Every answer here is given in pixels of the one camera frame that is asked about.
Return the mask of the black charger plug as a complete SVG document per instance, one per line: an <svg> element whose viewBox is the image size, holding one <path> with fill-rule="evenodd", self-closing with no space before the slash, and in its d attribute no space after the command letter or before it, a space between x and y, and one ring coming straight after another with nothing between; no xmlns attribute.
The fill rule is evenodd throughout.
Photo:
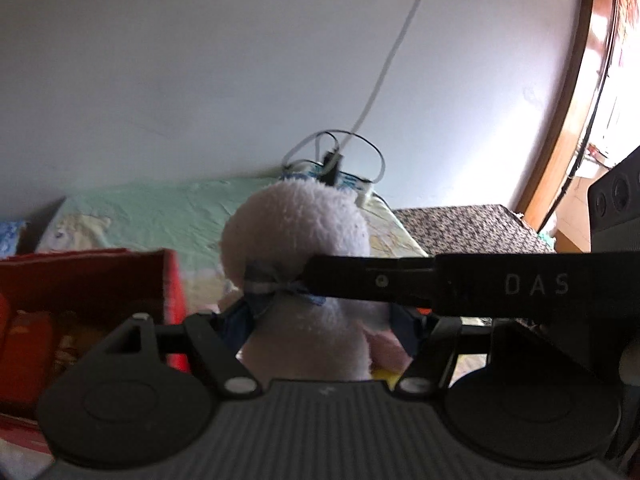
<svg viewBox="0 0 640 480"><path fill-rule="evenodd" d="M335 151L327 151L322 159L322 167L318 180L327 186L334 186L341 170L343 155Z"/></svg>

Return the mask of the white plush bunny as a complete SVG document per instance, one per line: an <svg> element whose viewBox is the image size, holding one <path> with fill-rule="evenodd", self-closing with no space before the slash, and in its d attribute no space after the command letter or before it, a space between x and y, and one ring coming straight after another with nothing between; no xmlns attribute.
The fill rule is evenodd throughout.
<svg viewBox="0 0 640 480"><path fill-rule="evenodd" d="M240 350L242 363L263 385L273 379L368 380L375 368L400 374L409 365L390 330L387 304L290 289L313 256L370 254L366 219L349 194L318 181L273 183L232 214L219 246L231 286L219 310L247 293L252 264L277 287Z"/></svg>

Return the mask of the white power strip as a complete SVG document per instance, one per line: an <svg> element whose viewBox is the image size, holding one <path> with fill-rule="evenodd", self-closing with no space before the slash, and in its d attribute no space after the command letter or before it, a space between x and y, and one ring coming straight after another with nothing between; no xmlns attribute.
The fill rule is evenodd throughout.
<svg viewBox="0 0 640 480"><path fill-rule="evenodd" d="M280 173L280 179L323 182L341 191L352 193L359 207L363 207L372 198L374 191L374 184L370 180L337 169L332 169L325 174L321 162L314 162L308 159L298 160L284 166Z"/></svg>

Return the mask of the red cardboard box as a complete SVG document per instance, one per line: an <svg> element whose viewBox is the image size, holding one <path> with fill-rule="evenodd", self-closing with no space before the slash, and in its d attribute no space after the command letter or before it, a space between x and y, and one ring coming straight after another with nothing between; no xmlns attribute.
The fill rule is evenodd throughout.
<svg viewBox="0 0 640 480"><path fill-rule="evenodd" d="M2 413L31 418L47 386L135 313L169 324L186 315L172 250L84 250L2 260Z"/></svg>

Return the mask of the green cartoon bed sheet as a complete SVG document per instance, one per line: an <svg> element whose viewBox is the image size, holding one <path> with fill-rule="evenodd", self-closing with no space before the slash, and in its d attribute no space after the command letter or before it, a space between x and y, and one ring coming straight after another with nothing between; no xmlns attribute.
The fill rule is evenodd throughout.
<svg viewBox="0 0 640 480"><path fill-rule="evenodd" d="M168 248L178 255L186 310L213 307L232 289L219 262L219 240L228 218L275 178L236 178L189 183L130 184L67 197L44 230L36 252ZM427 254L378 196L362 206L371 256L404 258ZM394 386L400 374L382 364L399 358L399 342L374 336L373 377Z"/></svg>

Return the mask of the brown patterned blanket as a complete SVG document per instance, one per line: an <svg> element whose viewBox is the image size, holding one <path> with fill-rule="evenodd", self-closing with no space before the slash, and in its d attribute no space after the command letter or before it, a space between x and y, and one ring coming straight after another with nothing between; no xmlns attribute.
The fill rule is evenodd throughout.
<svg viewBox="0 0 640 480"><path fill-rule="evenodd" d="M394 214L429 256L553 252L518 214L502 205L408 208Z"/></svg>

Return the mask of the wooden door frame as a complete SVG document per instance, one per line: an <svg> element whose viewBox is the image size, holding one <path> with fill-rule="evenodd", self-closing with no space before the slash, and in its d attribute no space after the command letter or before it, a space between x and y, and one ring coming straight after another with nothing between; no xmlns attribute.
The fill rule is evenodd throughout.
<svg viewBox="0 0 640 480"><path fill-rule="evenodd" d="M540 232L570 188L585 155L617 27L617 0L579 0L566 73L516 210Z"/></svg>

